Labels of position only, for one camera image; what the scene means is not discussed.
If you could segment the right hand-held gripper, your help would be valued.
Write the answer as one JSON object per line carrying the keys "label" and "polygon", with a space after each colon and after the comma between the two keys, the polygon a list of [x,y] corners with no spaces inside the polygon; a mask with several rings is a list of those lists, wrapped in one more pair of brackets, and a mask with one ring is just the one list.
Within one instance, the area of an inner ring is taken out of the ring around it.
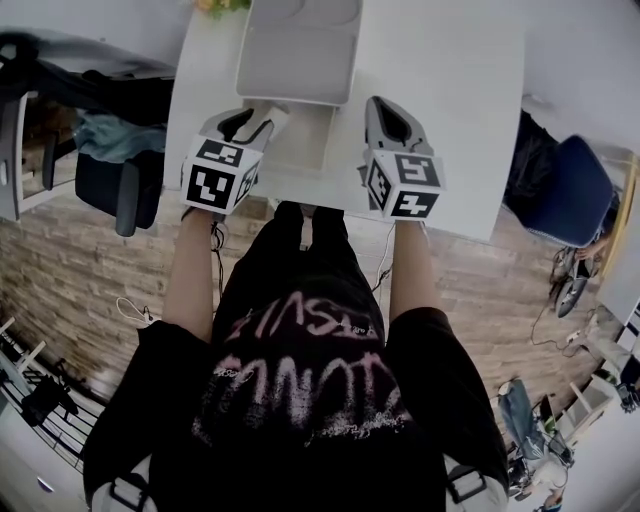
{"label": "right hand-held gripper", "polygon": [[446,185],[443,161],[426,143],[419,121],[389,99],[365,109],[364,164],[358,168],[368,209],[385,219],[424,221]]}

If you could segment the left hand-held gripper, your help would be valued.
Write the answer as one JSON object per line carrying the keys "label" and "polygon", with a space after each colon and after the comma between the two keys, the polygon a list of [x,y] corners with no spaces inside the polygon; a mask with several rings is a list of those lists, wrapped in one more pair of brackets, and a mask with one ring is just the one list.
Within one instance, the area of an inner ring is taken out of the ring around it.
{"label": "left hand-held gripper", "polygon": [[253,108],[232,109],[204,123],[182,166],[183,204],[229,215],[249,194],[275,125],[263,121],[245,140],[223,139],[233,139],[253,113]]}

